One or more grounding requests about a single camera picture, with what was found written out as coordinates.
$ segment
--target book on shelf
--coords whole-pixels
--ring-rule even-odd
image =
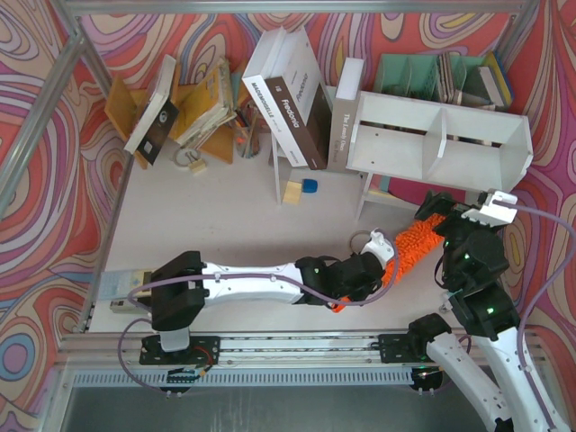
[[[466,78],[463,92],[486,101],[487,105],[494,104],[497,110],[508,109],[491,67],[475,67]]]
[[[332,109],[304,29],[284,37],[271,76],[265,83],[308,167],[325,169]]]
[[[136,107],[136,124],[124,146],[132,154],[138,151],[150,164],[156,160],[178,116],[178,109],[169,100],[175,69],[176,60],[165,55]]]
[[[466,192],[461,189],[415,182],[387,175],[373,175],[368,192],[375,195],[391,195],[407,203],[421,205],[429,190],[433,190],[435,193],[448,192],[453,198],[462,203],[466,199]]]
[[[233,110],[229,62],[220,58],[182,101],[176,142],[198,149],[222,124],[236,117]]]
[[[336,96],[332,103],[332,123],[328,151],[328,170],[351,172],[346,169],[352,129],[360,104],[365,61],[347,58],[338,80]]]
[[[326,168],[332,106],[306,31],[265,31],[243,80],[291,165]]]
[[[492,69],[492,72],[496,77],[496,83],[500,90],[500,94],[502,95],[506,108],[508,109],[514,100],[514,92],[512,91],[512,85],[510,85],[506,73],[504,73],[504,67],[501,65],[500,59],[495,52],[491,51],[484,57],[482,65],[488,66]]]
[[[286,34],[284,27],[262,33],[254,53],[248,61],[242,81],[291,165],[293,167],[305,167],[306,159],[294,136],[290,133],[288,124],[280,113],[280,107],[275,104],[265,82],[271,76],[278,57],[278,50],[282,46]]]

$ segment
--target orange scrub brush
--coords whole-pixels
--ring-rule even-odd
[[[426,220],[415,220],[410,228],[396,236],[396,248],[400,259],[400,268],[396,274],[397,283],[412,267],[425,257],[432,249],[442,242],[442,237],[438,236],[432,229],[441,221],[444,216],[433,214]],[[382,278],[384,286],[392,278],[392,271],[396,266],[396,260],[392,259],[386,266],[386,273]]]

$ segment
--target white shelf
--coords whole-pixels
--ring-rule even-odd
[[[425,135],[361,122],[424,131]],[[450,140],[456,136],[460,140]],[[525,116],[362,92],[350,169],[466,191],[510,192],[533,157]],[[499,147],[465,142],[483,140]]]
[[[389,193],[365,193],[364,200],[368,201],[369,203],[377,203],[377,204],[385,204],[385,205],[394,205],[396,207],[401,207],[403,209],[408,209],[416,212],[419,208],[418,205],[413,204],[411,202],[407,202],[401,200],[400,198],[396,198],[394,195]]]
[[[423,135],[358,126],[355,151],[348,166],[363,173],[422,181],[423,145]]]
[[[464,159],[474,162],[462,163]],[[444,156],[426,182],[477,192],[501,190],[500,152],[495,147],[449,139]]]

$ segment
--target white table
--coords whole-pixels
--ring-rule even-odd
[[[107,271],[162,266],[186,250],[231,266],[271,266],[305,256],[346,258],[355,231],[380,227],[394,236],[412,223],[413,211],[376,204],[366,206],[356,221],[362,180],[355,175],[293,170],[295,176],[317,179],[319,190],[303,194],[297,205],[277,205],[269,142],[254,159],[235,157],[231,166],[207,158],[208,168],[198,175],[177,169],[169,160],[174,151],[164,148],[153,167],[132,170]],[[435,250],[382,299],[362,308],[336,314],[318,306],[236,302],[203,310],[191,329],[405,329],[441,303],[443,290],[432,275],[440,254]],[[112,313],[109,303],[96,303],[89,331],[122,331],[134,319]],[[446,319],[460,327],[452,314]],[[148,329],[144,324],[132,330]]]

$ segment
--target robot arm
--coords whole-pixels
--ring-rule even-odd
[[[339,311],[341,307],[329,300],[366,300],[382,286],[386,263],[393,255],[392,244],[377,230],[360,254],[332,264],[329,257],[308,256],[272,267],[230,267],[203,263],[199,252],[184,252],[150,276],[152,283],[181,276],[195,279],[151,291],[152,328],[160,334],[163,351],[173,353],[188,348],[188,327],[202,308],[214,304],[274,300]]]
[[[502,192],[485,193],[478,205],[467,206],[452,201],[445,193],[429,194],[416,217],[425,220],[432,213],[445,216],[435,227],[435,232],[445,238],[442,286],[448,290],[454,315],[486,356],[500,389],[495,392],[497,388],[490,385],[490,379],[482,370],[473,367],[470,357],[454,345],[455,338],[449,332],[430,335],[423,330],[426,327],[423,322],[441,320],[437,314],[410,324],[413,337],[424,338],[424,345],[419,346],[425,346],[427,355],[444,367],[481,415],[487,430],[570,432],[548,396],[525,340],[526,370],[518,357],[519,316],[498,280],[509,263],[501,239],[496,235],[502,226],[514,220],[516,211],[495,201],[516,203],[516,197]],[[527,372],[538,394],[532,390]],[[541,404],[546,406],[554,429]]]

